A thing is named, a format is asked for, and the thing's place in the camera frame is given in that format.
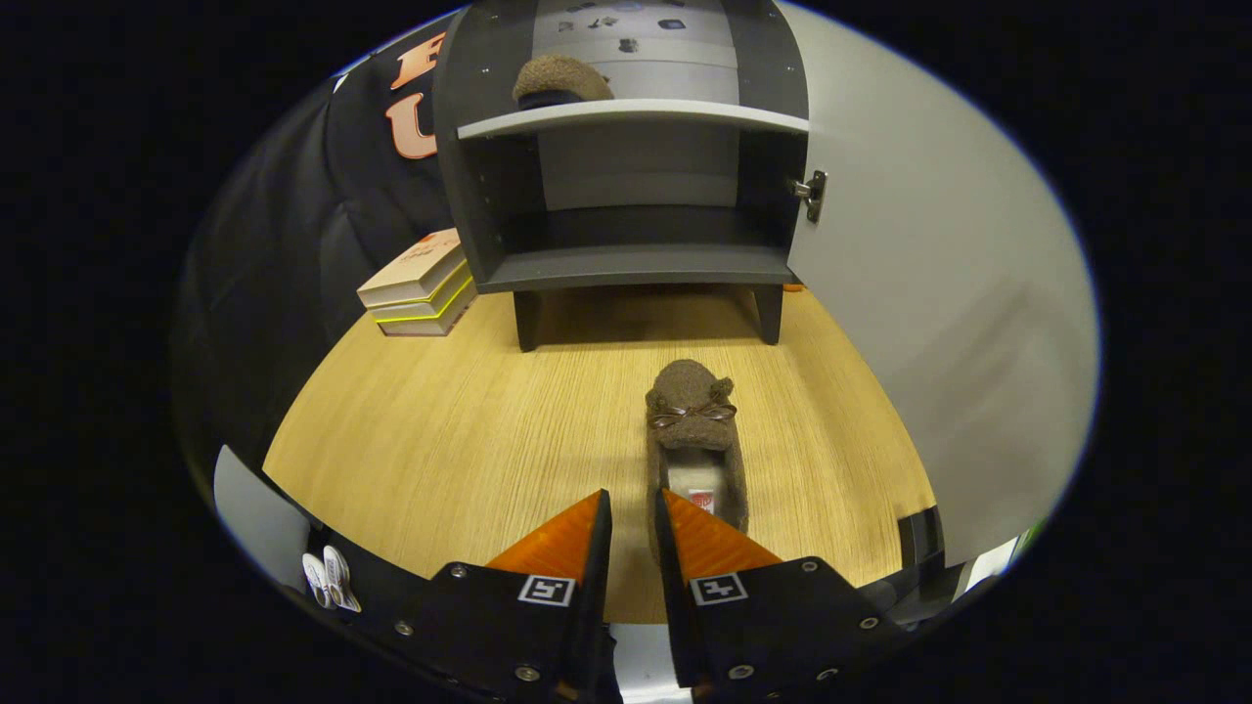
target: white sneaker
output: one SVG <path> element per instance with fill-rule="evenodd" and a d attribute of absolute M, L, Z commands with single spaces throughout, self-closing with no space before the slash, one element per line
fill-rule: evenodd
<path fill-rule="evenodd" d="M 343 554 L 327 545 L 322 550 L 322 559 L 326 561 L 326 590 L 331 593 L 331 599 L 337 606 L 359 614 L 361 603 L 348 586 L 348 561 L 343 559 Z"/>
<path fill-rule="evenodd" d="M 334 609 L 334 603 L 326 589 L 326 566 L 322 565 L 322 560 L 305 552 L 302 561 L 304 562 L 304 576 L 309 580 L 309 589 L 313 590 L 313 599 L 317 600 L 318 606 Z"/>

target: gray shelf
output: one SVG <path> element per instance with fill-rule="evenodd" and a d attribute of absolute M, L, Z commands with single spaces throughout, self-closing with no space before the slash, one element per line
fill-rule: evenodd
<path fill-rule="evenodd" d="M 647 283 L 791 283 L 785 232 L 734 208 L 585 208 L 515 218 L 478 291 Z"/>
<path fill-rule="evenodd" d="M 742 129 L 809 134 L 809 120 L 757 108 L 704 100 L 630 98 L 551 105 L 498 115 L 457 128 L 457 137 L 461 139 L 482 139 L 511 134 L 532 134 L 562 127 L 655 120 L 697 122 Z"/>

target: cabinet door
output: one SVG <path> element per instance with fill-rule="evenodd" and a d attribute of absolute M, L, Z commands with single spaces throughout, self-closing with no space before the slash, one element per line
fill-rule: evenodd
<path fill-rule="evenodd" d="M 790 267 L 895 405 L 938 500 L 947 562 L 1043 520 L 1085 443 L 1092 282 L 1057 197 L 954 90 L 825 16 L 779 4 L 809 88 Z"/>

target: door hinge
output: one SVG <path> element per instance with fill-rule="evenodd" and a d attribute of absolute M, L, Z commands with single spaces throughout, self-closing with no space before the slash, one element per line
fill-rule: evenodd
<path fill-rule="evenodd" d="M 821 217 L 821 197 L 826 190 L 826 172 L 813 172 L 808 183 L 788 179 L 786 185 L 791 195 L 804 198 L 804 204 L 809 208 L 809 222 L 818 222 Z"/>

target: black cloth backdrop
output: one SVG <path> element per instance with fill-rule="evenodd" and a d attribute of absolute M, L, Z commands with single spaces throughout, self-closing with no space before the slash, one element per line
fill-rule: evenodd
<path fill-rule="evenodd" d="M 383 45 L 342 83 L 329 76 L 262 137 L 205 214 L 172 333 L 193 461 L 209 462 L 225 443 L 272 484 L 260 472 L 269 443 L 361 317 L 357 287 L 427 233 L 453 227 L 438 159 L 402 157 L 386 115 L 423 93 L 418 124 L 433 133 L 434 71 L 391 85 L 399 56 L 449 24 L 441 18 Z"/>

